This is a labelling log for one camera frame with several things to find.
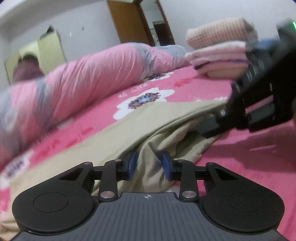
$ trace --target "stack of folded towels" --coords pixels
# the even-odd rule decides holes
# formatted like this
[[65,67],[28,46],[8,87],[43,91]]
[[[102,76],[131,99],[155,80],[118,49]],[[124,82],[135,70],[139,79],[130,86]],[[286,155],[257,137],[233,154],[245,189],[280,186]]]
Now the stack of folded towels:
[[199,74],[236,79],[248,68],[246,52],[258,41],[254,26],[243,18],[227,18],[189,29],[186,41],[195,49],[185,58]]

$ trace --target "gray ribbed plate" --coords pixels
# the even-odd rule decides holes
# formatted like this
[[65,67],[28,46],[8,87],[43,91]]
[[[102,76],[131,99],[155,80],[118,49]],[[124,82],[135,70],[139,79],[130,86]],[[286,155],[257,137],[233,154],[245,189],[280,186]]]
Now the gray ribbed plate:
[[14,241],[284,241],[276,231],[239,235],[209,222],[194,203],[174,193],[123,193],[102,203],[83,225],[68,233],[37,236],[21,232]]

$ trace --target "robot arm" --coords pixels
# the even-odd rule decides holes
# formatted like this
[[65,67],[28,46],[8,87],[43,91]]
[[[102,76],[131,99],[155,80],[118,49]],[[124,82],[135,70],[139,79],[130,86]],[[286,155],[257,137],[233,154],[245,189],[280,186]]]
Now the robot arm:
[[[232,128],[254,132],[292,119],[296,97],[296,23],[288,22],[278,33],[278,44],[249,53],[248,70],[231,86],[232,95],[225,108],[199,123],[197,130],[202,136],[209,138]],[[270,96],[269,103],[246,111]]]

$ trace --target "pink bed sheet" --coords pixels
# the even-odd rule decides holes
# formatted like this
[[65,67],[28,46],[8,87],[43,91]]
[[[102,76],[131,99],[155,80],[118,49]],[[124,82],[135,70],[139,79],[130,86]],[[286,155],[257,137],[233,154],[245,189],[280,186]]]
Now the pink bed sheet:
[[[8,208],[10,178],[82,142],[121,119],[133,108],[154,100],[155,96],[158,97],[156,101],[194,102],[224,100],[230,92],[230,81],[205,79],[197,76],[189,66],[133,86],[95,104],[49,132],[6,166],[0,174],[0,214]],[[287,239],[296,240],[295,145],[296,129],[291,122],[253,134],[231,130],[203,154],[197,165],[216,162],[279,194],[285,204],[285,215],[278,231]],[[198,182],[198,185],[201,193],[204,193],[203,183]]]

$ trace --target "doorway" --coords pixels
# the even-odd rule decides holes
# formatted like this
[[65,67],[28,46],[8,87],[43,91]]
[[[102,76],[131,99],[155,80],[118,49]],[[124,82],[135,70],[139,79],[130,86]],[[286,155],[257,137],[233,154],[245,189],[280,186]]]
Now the doorway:
[[121,43],[175,44],[159,0],[107,0]]

